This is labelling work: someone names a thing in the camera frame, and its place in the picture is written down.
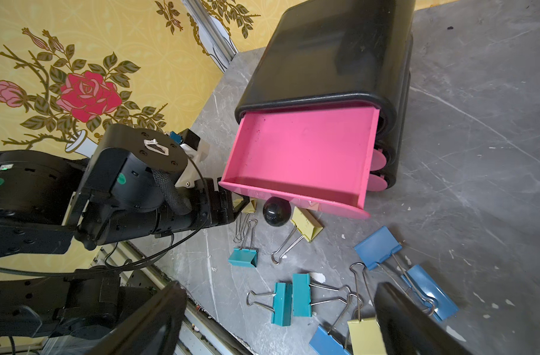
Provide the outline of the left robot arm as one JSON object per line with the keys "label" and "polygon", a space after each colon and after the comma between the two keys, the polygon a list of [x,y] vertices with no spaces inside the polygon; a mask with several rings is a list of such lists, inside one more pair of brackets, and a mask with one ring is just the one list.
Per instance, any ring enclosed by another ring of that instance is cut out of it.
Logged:
{"label": "left robot arm", "polygon": [[[194,234],[235,221],[242,205],[211,178],[180,187],[190,158],[155,130],[108,127],[92,157],[0,152],[0,258],[64,254],[146,236]],[[96,340],[149,301],[148,288],[121,284],[149,259],[74,272],[16,271],[0,281],[0,337]]]}

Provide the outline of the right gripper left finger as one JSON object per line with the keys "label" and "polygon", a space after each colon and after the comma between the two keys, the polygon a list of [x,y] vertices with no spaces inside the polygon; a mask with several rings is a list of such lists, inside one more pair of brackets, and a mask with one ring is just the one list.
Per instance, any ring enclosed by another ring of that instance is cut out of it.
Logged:
{"label": "right gripper left finger", "polygon": [[88,353],[174,354],[186,307],[186,291],[171,282]]}

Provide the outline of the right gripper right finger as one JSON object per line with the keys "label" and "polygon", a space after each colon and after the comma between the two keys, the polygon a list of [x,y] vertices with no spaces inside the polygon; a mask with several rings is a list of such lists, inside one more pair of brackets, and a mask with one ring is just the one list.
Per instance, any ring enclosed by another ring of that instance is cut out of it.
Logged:
{"label": "right gripper right finger", "polygon": [[376,318],[388,354],[469,354],[391,283],[379,283]]}

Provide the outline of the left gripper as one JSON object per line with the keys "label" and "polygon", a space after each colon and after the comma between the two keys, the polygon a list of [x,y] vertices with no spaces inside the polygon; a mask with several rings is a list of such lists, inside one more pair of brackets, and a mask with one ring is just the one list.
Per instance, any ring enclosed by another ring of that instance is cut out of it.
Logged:
{"label": "left gripper", "polygon": [[234,223],[248,197],[212,179],[191,189],[176,184],[192,160],[155,130],[110,125],[91,157],[74,198],[74,237],[88,250],[149,235],[160,237]]}

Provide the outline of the yellow binder clip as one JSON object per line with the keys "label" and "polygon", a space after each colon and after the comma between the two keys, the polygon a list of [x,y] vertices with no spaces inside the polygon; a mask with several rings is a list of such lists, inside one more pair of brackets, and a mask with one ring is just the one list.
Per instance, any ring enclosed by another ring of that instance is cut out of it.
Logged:
{"label": "yellow binder clip", "polygon": [[[373,297],[366,279],[366,265],[364,263],[353,263],[349,267],[354,275],[355,294],[357,296],[357,319],[348,321],[349,337],[353,354],[387,354],[382,333],[376,315],[363,318],[361,309],[365,305],[374,308]],[[359,275],[363,278],[368,301],[359,299]]]}
{"label": "yellow binder clip", "polygon": [[235,243],[242,243],[246,235],[247,226],[252,216],[256,213],[257,200],[249,200],[249,202],[243,206],[239,216],[235,221],[235,235],[233,241]]}
{"label": "yellow binder clip", "polygon": [[293,249],[305,241],[312,243],[313,240],[323,231],[323,225],[307,209],[294,208],[292,218],[292,230],[289,236],[280,245],[278,250],[271,253],[271,261],[274,265],[279,265],[281,260]]}

